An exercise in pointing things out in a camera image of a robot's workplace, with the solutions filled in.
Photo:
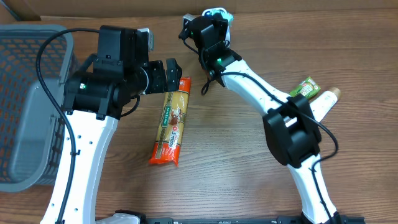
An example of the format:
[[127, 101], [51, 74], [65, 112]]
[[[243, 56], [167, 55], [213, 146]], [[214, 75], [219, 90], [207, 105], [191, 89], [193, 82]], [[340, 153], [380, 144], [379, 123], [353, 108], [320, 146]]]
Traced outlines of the red spaghetti packet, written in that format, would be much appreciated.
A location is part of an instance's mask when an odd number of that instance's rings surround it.
[[165, 94], [150, 164], [173, 162], [178, 165], [191, 82], [190, 77], [181, 78], [179, 89]]

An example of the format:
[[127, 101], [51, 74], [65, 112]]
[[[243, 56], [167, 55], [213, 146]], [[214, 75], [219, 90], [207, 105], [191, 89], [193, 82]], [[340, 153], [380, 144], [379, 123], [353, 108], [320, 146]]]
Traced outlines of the white Pantene tube gold cap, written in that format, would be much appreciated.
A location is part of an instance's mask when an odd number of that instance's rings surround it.
[[341, 90], [331, 87], [310, 103], [313, 117], [320, 122], [341, 98]]

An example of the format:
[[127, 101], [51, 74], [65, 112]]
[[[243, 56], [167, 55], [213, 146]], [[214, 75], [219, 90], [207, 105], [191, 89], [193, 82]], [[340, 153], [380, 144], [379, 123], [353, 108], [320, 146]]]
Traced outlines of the white barcode scanner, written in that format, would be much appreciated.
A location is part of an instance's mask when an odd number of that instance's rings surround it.
[[217, 13], [220, 13], [223, 19], [228, 20], [228, 28], [226, 31], [226, 40], [227, 40], [227, 46], [229, 46], [230, 42], [231, 42], [230, 30], [231, 30], [232, 22], [234, 20], [234, 16], [223, 7], [214, 7], [214, 8], [205, 9], [201, 15], [202, 16], [214, 16]]

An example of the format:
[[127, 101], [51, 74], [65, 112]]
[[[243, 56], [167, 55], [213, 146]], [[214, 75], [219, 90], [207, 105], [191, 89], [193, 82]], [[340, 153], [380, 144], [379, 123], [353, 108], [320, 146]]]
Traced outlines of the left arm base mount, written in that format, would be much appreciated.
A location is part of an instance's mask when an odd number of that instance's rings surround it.
[[96, 224], [147, 224], [146, 215], [130, 210], [116, 210], [113, 216], [95, 221]]

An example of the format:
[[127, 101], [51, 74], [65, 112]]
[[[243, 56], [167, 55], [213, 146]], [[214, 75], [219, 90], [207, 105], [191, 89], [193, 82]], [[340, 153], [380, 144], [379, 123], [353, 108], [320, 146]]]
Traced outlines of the teal snack packet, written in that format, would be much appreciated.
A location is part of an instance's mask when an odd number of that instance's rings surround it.
[[234, 20], [234, 16], [229, 12], [223, 12], [221, 15], [223, 19], [226, 19], [228, 21], [228, 27], [231, 27], [232, 22]]

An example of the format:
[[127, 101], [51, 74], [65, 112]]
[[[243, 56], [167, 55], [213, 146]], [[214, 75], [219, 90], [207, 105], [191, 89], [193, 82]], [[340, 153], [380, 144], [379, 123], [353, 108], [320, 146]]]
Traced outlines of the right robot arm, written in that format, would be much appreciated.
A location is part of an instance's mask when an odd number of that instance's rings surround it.
[[274, 88], [250, 69], [230, 47], [233, 16], [223, 8], [207, 9], [200, 16], [186, 14], [179, 39], [192, 39], [208, 81], [237, 93], [262, 116], [267, 147], [274, 158], [292, 174], [302, 201], [304, 223], [341, 223], [323, 178], [319, 143], [321, 131], [333, 142], [336, 137], [322, 119], [341, 98], [330, 88], [309, 101], [298, 93], [291, 96]]

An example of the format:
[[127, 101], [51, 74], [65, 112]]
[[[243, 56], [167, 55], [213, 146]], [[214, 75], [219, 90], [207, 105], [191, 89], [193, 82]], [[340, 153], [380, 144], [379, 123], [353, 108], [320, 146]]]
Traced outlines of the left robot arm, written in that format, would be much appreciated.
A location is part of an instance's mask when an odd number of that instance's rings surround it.
[[102, 26], [97, 33], [97, 52], [66, 80], [63, 101], [54, 105], [67, 130], [43, 223], [94, 223], [104, 158], [123, 107], [179, 88], [182, 69], [174, 58], [149, 60], [148, 28]]

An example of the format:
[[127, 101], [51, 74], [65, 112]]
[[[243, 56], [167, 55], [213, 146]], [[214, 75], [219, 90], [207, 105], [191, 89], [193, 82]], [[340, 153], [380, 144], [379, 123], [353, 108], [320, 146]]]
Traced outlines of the grey plastic basket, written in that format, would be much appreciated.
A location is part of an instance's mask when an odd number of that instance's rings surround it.
[[37, 79], [40, 46], [63, 26], [1, 26], [1, 191], [55, 182], [64, 124]]

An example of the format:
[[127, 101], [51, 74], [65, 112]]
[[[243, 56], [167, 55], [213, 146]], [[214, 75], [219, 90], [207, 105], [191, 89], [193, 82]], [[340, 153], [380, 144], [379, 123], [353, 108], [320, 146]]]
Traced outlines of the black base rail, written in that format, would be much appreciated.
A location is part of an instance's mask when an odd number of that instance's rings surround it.
[[310, 223], [301, 216], [279, 216], [274, 219], [179, 219], [146, 218], [147, 224], [300, 224]]

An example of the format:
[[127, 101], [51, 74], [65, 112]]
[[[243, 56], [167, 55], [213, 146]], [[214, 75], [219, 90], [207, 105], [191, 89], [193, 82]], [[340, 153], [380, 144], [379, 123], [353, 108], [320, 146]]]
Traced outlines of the green snack packet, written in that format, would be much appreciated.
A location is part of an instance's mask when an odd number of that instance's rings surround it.
[[316, 96], [321, 90], [312, 77], [307, 77], [304, 81], [300, 82], [290, 93], [291, 97], [303, 95], [306, 99], [311, 99]]

